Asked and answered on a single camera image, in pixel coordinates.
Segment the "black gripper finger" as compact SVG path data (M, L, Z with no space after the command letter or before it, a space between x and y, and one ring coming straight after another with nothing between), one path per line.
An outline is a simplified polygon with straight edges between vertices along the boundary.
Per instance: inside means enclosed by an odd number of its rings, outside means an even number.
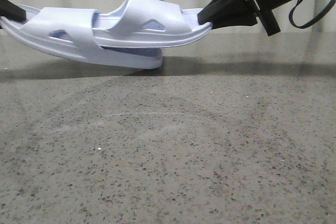
M257 18L254 13L249 12L219 12L212 21L213 29L233 27L233 26L253 26L257 24Z
M212 0L198 14L199 24L205 24L214 20L214 16L219 12L233 13L245 12L246 5L243 0Z
M18 22L23 22L26 20L26 11L9 0L0 0L1 1L1 17L6 17Z

